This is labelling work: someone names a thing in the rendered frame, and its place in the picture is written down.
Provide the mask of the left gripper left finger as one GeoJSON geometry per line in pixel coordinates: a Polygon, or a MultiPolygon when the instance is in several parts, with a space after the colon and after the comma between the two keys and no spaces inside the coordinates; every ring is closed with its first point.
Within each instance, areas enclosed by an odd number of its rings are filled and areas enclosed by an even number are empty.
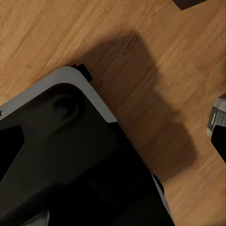
{"type": "Polygon", "coordinates": [[[0,181],[24,144],[20,125],[0,130],[0,181]]]}

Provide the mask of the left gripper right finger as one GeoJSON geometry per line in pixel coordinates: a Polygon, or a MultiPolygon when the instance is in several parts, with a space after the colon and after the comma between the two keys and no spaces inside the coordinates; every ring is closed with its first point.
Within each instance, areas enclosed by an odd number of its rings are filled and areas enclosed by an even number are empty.
{"type": "Polygon", "coordinates": [[[216,125],[212,132],[211,142],[226,163],[226,127],[216,125]]]}

